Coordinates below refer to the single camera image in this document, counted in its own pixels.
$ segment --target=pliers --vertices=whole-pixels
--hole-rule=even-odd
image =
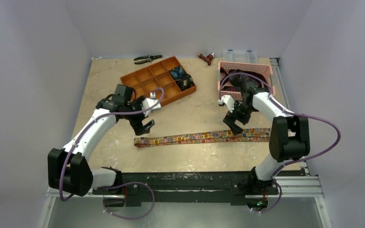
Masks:
[[[134,61],[141,60],[141,59],[144,59],[144,60],[138,61],[138,62],[134,62],[134,63],[135,64],[150,63],[153,60],[158,59],[158,58],[161,58],[161,57],[163,57],[163,56],[161,56],[161,55],[158,55],[158,56],[139,56],[139,57],[134,58]]]

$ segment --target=white wall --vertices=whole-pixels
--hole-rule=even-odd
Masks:
[[[343,138],[309,162],[336,228],[365,228],[365,0],[313,0],[281,62],[295,111],[325,117]],[[335,133],[311,122],[312,153]]]
[[[65,0],[93,56],[221,56],[255,49],[279,57],[311,0]]]
[[[88,67],[63,0],[0,0],[0,227],[37,227],[47,154],[70,139]]]

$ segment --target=wooden tray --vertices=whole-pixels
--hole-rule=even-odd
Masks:
[[[121,77],[122,84],[133,87],[136,90],[136,96],[142,95],[149,97],[154,89],[161,87],[164,90],[164,99],[161,101],[162,106],[176,101],[182,97],[192,94],[196,91],[196,85],[181,91],[169,70],[180,65],[188,73],[175,56],[166,58],[160,62],[151,64],[145,68],[134,71]],[[161,91],[156,92],[156,98],[159,99]]]

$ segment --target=patterned fabric strip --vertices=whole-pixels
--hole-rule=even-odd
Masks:
[[[225,142],[269,142],[270,128],[244,129],[243,133],[233,135],[231,130],[179,134],[158,138],[134,138],[136,147],[164,146],[193,143],[225,143]]]

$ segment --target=tabletop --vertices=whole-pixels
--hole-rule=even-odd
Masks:
[[[218,106],[217,102],[217,65],[221,59],[214,59],[211,66],[199,58],[178,60],[192,76],[197,91],[150,114],[143,123],[153,119],[155,125],[149,134],[142,137],[228,130],[229,127],[223,123],[227,108]],[[259,63],[270,65],[268,58],[260,58]],[[150,63],[135,65],[132,59],[94,59],[73,136],[89,121],[97,102],[114,92],[116,85],[121,83],[120,77],[148,65]],[[276,95],[276,99],[282,101],[279,95]],[[262,113],[252,113],[249,123],[241,125],[242,128],[271,126],[272,123]],[[123,172],[249,171],[260,164],[269,153],[267,142],[220,142],[137,148],[134,146],[135,137],[128,121],[118,121],[95,148],[89,160],[90,168],[111,166]],[[299,170],[300,166],[296,163],[285,169]]]

